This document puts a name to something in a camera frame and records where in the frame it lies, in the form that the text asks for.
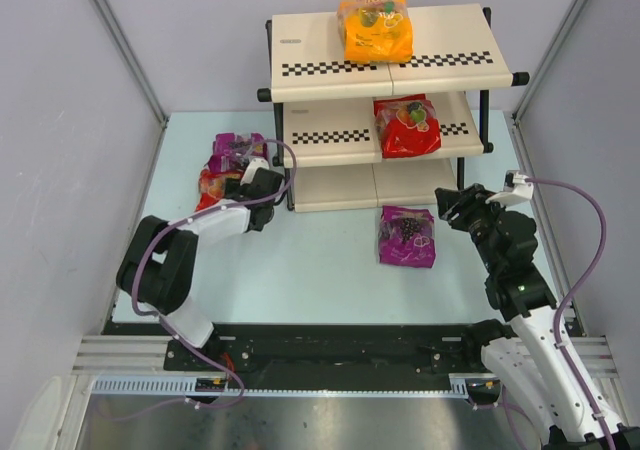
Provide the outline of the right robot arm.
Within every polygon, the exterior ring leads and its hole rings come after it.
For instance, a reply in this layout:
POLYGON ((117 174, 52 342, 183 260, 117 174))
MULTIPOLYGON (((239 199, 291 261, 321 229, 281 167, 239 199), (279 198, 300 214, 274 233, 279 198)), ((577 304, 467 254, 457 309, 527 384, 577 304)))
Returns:
POLYGON ((562 304, 534 263, 535 220, 506 207, 531 194, 525 183, 502 193, 480 184, 435 191, 439 218, 470 236, 488 273, 489 304, 502 316, 465 330, 467 356, 498 378, 502 404, 521 408, 543 448, 636 449, 638 428, 594 384, 567 334, 562 304))

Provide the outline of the red fruit gummy bag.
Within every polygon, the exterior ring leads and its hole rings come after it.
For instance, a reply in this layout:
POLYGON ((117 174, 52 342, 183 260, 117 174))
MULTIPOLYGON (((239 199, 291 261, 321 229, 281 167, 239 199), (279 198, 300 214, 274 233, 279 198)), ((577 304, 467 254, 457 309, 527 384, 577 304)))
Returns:
POLYGON ((209 208, 225 196, 228 180, 239 182, 243 173, 238 171, 212 172, 208 167, 201 170, 198 180, 200 199, 196 212, 209 208))
POLYGON ((419 157, 441 148, 440 124, 425 94, 375 100, 373 115, 384 159, 419 157))

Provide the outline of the orange mango gummy bag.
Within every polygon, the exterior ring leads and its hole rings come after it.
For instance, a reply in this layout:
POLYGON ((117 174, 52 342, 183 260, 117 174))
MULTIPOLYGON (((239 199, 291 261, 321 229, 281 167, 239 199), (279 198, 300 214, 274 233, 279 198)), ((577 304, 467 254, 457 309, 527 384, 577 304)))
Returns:
POLYGON ((346 60, 400 64, 411 59, 414 33, 406 0, 342 0, 336 17, 346 60))

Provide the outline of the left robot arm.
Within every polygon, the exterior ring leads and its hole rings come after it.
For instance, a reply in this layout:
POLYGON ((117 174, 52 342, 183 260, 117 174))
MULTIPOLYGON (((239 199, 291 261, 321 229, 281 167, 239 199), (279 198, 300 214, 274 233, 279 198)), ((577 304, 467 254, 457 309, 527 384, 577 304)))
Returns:
POLYGON ((174 336, 201 349, 214 339, 214 324, 190 297, 198 252, 235 235, 260 231, 287 190, 284 176, 269 168, 232 183, 216 204, 173 222, 149 215, 129 243, 116 286, 129 294, 134 311, 151 313, 174 336))

